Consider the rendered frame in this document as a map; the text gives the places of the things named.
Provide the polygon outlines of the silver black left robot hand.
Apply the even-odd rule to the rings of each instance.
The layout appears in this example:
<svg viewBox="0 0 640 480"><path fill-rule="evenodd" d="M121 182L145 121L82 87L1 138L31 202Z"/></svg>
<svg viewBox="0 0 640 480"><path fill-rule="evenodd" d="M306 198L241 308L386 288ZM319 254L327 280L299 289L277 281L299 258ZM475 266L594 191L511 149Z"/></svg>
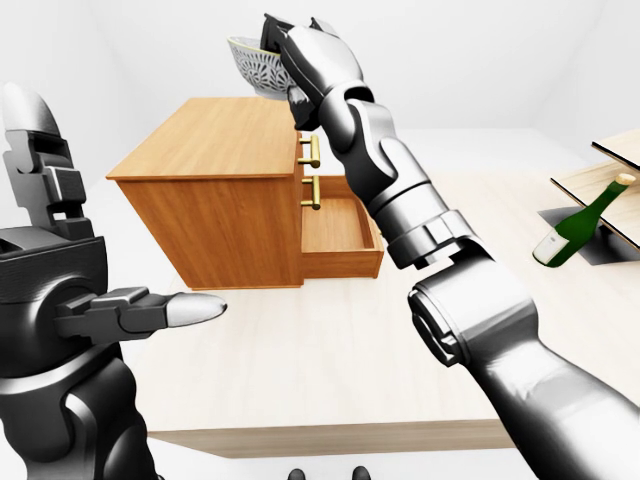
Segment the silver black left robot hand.
<svg viewBox="0 0 640 480"><path fill-rule="evenodd" d="M0 378L52 370L94 345L140 340L166 328L215 319L215 295L152 294L108 286L103 237L83 213L86 194L46 102L8 83L3 155L26 227L0 229Z"/></svg>

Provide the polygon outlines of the patterned black white bowl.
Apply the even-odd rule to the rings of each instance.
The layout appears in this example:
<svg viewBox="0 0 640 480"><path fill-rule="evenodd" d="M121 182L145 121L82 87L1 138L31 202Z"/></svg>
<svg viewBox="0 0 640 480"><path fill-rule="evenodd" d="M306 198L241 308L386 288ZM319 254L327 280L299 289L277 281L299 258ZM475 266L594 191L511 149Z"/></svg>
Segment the patterned black white bowl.
<svg viewBox="0 0 640 480"><path fill-rule="evenodd" d="M255 38L230 36L227 42L240 74L258 95L273 100L287 99L287 90L294 81L279 54L263 50L260 40Z"/></svg>

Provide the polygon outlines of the green wine bottle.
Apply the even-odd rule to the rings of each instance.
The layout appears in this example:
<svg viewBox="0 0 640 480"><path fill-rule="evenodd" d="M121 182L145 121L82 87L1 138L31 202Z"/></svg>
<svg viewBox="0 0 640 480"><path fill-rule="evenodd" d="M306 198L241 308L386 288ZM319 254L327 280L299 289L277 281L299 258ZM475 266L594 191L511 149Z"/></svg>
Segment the green wine bottle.
<svg viewBox="0 0 640 480"><path fill-rule="evenodd" d="M635 180L633 175L619 174L591 204L558 223L536 246L532 256L549 268L563 265L591 239L601 214Z"/></svg>

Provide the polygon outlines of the wooden cabinet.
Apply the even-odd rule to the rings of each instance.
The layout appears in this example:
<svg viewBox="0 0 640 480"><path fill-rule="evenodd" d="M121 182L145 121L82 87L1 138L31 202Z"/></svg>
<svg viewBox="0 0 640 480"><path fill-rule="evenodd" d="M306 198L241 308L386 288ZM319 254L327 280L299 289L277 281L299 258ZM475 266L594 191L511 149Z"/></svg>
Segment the wooden cabinet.
<svg viewBox="0 0 640 480"><path fill-rule="evenodd" d="M313 209L299 202L296 133L284 102L192 98L109 177L188 287L298 287L308 280L302 215ZM359 201L343 176L319 179L321 207Z"/></svg>

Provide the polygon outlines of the open wooden drawer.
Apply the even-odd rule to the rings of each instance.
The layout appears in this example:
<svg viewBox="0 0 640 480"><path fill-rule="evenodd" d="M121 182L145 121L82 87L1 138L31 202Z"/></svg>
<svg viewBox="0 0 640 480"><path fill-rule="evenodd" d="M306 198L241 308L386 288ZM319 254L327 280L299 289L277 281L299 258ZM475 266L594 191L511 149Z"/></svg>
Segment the open wooden drawer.
<svg viewBox="0 0 640 480"><path fill-rule="evenodd" d="M359 201L328 198L302 215L302 271L313 278L375 278L384 247L377 226Z"/></svg>

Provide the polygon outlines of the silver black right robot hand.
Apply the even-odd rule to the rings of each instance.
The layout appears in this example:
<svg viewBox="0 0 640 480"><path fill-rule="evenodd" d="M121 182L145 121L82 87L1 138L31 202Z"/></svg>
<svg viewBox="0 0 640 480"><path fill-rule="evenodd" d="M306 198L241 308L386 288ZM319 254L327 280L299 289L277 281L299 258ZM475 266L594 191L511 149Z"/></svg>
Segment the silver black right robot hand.
<svg viewBox="0 0 640 480"><path fill-rule="evenodd" d="M260 47L278 53L294 81L287 100L298 130L323 127L328 135L350 139L355 121L347 101L371 101L361 67L332 27L317 19L296 26L267 14Z"/></svg>

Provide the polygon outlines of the pale wooden wine rack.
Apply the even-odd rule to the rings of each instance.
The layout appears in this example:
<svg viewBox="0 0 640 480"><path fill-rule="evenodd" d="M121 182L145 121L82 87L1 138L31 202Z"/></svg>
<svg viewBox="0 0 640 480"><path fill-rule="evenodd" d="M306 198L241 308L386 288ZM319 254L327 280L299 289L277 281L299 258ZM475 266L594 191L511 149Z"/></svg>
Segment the pale wooden wine rack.
<svg viewBox="0 0 640 480"><path fill-rule="evenodd" d="M619 174L633 175L636 180L605 209L594 235L576 253L592 265L640 260L640 128L596 140L592 147L609 159L551 179L577 205L545 210L540 215L552 230L591 204Z"/></svg>

